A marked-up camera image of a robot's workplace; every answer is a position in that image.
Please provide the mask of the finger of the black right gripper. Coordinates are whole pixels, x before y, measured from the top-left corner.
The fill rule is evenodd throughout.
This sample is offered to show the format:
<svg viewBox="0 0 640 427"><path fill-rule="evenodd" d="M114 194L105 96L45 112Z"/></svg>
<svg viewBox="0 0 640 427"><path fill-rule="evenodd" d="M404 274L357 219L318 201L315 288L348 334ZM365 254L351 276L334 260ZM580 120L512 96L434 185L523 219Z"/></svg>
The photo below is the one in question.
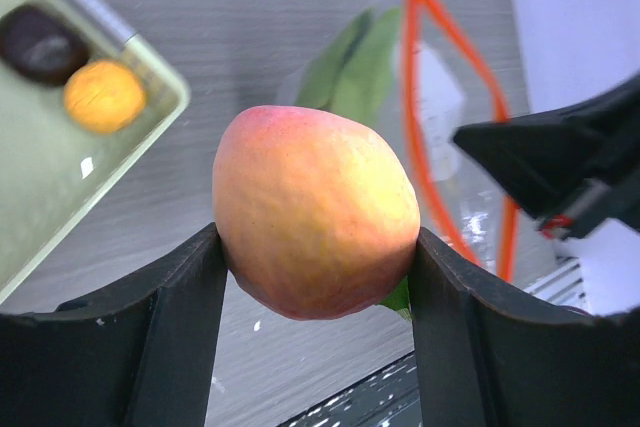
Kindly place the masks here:
<svg viewBox="0 0 640 427"><path fill-rule="evenodd" d="M466 125L453 142L537 219L557 212L585 179L597 176L593 160L619 127L617 114L549 111Z"/></svg>

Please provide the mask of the clear zip bag orange zipper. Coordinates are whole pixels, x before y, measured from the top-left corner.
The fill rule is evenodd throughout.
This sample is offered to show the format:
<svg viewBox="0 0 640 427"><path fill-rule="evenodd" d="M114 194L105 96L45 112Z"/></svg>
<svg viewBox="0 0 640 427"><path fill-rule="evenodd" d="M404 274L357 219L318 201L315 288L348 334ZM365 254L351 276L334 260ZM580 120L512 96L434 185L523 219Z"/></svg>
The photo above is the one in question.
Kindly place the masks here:
<svg viewBox="0 0 640 427"><path fill-rule="evenodd" d="M536 282L557 268L551 244L453 142L466 124L510 118L496 76L441 0L370 0L344 27L366 9L380 15L392 7L404 12L391 61L394 83L372 129L411 175L428 229L506 281ZM278 103L296 105L306 68L332 40L285 78Z"/></svg>

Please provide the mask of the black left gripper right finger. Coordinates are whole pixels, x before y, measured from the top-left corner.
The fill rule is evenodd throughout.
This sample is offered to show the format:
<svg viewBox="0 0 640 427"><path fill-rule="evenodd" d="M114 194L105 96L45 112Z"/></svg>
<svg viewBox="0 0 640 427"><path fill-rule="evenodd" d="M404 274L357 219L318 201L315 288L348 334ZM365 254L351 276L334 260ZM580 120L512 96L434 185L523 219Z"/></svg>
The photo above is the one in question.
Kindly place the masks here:
<svg viewBox="0 0 640 427"><path fill-rule="evenodd" d="M409 275L427 426L635 426L639 313L540 300L422 230Z"/></svg>

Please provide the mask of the green toy lettuce leaf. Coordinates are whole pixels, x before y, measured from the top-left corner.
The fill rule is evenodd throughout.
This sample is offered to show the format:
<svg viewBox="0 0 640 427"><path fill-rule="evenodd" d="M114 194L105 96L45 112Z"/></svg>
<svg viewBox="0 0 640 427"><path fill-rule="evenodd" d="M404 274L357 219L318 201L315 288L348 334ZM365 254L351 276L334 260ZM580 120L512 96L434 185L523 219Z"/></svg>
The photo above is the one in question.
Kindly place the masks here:
<svg viewBox="0 0 640 427"><path fill-rule="evenodd" d="M403 18L400 7L358 14L310 62L295 104L373 128L394 83L391 61Z"/></svg>

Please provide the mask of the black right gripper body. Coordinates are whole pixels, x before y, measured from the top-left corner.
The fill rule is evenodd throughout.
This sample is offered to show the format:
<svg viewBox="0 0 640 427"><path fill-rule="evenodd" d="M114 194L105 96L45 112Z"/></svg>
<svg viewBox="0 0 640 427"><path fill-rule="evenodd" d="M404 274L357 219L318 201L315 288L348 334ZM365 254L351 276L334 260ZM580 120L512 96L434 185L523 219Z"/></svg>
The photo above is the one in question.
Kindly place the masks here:
<svg viewBox="0 0 640 427"><path fill-rule="evenodd" d="M543 216L546 238L583 239L608 219L639 230L639 74L553 112L595 142L569 169L568 189Z"/></svg>

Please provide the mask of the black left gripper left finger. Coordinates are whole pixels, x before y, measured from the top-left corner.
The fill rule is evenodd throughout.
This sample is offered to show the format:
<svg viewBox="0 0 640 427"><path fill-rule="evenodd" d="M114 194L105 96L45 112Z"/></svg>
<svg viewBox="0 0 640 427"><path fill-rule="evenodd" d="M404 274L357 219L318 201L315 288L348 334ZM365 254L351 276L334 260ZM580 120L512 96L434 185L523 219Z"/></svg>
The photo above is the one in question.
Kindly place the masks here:
<svg viewBox="0 0 640 427"><path fill-rule="evenodd" d="M201 426L227 269L214 225L48 313L1 318L5 426Z"/></svg>

